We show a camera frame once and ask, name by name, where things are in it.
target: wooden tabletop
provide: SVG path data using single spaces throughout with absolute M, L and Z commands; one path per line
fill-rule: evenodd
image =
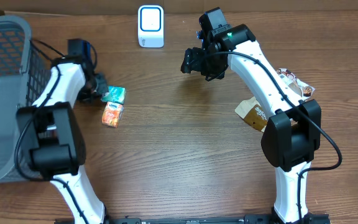
M 139 47 L 136 16 L 27 18 L 33 37 L 63 52 L 67 39 L 90 41 L 97 71 L 127 89 L 116 129 L 101 124 L 103 103 L 75 106 L 88 177 L 113 217 L 230 217 L 273 206 L 275 174 L 260 148 L 262 133 L 234 112 L 250 90 L 233 72 L 212 82 L 180 72 L 185 50 L 201 45 L 199 16 L 166 15 L 162 49 Z M 274 68 L 289 68 L 316 88 L 322 127 L 344 160 L 334 171 L 308 175 L 307 205 L 332 223 L 358 223 L 358 11 L 225 16 L 250 27 Z M 321 139 L 312 166 L 336 160 Z M 0 223 L 70 217 L 51 184 L 0 184 Z

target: plastic crate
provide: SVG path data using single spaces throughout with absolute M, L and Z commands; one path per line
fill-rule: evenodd
M 19 137 L 16 111 L 21 106 L 30 106 L 50 78 L 45 60 L 32 47 L 30 39 L 31 28 L 25 20 L 0 16 L 0 182 L 23 180 L 13 163 Z

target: basket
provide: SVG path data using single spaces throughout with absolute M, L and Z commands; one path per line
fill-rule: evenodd
M 30 39 L 31 28 L 25 20 L 0 16 L 0 182 L 23 180 L 13 162 L 19 137 L 16 111 L 30 106 L 50 78 L 50 70 Z

